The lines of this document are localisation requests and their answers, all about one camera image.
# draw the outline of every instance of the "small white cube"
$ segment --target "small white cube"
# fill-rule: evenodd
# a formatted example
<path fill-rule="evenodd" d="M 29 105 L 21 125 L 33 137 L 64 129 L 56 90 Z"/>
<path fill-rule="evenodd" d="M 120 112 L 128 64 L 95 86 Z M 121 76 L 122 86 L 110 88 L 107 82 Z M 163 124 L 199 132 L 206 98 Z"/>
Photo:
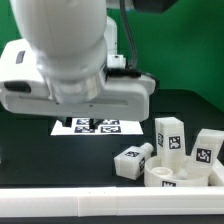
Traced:
<path fill-rule="evenodd" d="M 114 158 L 118 176 L 136 180 L 144 173 L 145 162 L 151 157 L 153 146 L 149 143 L 130 147 Z"/>
<path fill-rule="evenodd" d="M 175 117 L 157 118 L 157 155 L 164 167 L 178 172 L 186 154 L 184 123 Z"/>

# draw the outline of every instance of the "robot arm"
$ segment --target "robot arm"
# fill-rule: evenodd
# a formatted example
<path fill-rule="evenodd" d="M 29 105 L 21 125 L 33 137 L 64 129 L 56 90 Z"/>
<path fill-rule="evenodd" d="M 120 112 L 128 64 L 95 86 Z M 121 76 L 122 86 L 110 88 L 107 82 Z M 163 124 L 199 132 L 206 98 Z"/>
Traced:
<path fill-rule="evenodd" d="M 145 120 L 156 82 L 139 72 L 121 72 L 125 59 L 107 50 L 116 39 L 116 26 L 106 16 L 113 2 L 11 0 L 26 40 L 10 42 L 2 54 L 3 106 L 25 114 Z M 127 2 L 132 7 L 135 1 Z"/>

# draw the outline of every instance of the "green wall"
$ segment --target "green wall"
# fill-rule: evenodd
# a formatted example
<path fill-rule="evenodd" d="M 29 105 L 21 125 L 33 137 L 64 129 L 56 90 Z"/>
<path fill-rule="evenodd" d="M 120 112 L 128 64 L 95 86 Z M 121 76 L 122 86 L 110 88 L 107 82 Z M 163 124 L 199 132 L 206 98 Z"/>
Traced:
<path fill-rule="evenodd" d="M 119 52 L 128 46 L 118 10 Z M 138 68 L 160 79 L 163 89 L 188 89 L 224 111 L 224 1 L 179 0 L 162 15 L 128 13 L 138 48 Z M 18 39 L 8 0 L 0 0 L 0 53 Z"/>

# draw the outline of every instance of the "white plastic housing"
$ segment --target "white plastic housing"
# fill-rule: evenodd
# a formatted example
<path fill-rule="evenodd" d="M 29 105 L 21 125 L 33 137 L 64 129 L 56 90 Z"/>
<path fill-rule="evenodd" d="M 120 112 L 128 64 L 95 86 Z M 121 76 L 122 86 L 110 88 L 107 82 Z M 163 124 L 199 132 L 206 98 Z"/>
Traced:
<path fill-rule="evenodd" d="M 144 172 L 145 162 L 151 157 L 153 146 L 149 143 L 130 147 L 114 158 L 118 176 L 136 180 Z"/>
<path fill-rule="evenodd" d="M 11 5 L 52 98 L 67 104 L 98 96 L 107 58 L 106 1 L 11 0 Z"/>
<path fill-rule="evenodd" d="M 157 118 L 156 142 L 157 154 L 161 165 L 178 172 L 185 157 L 184 123 L 177 118 Z"/>

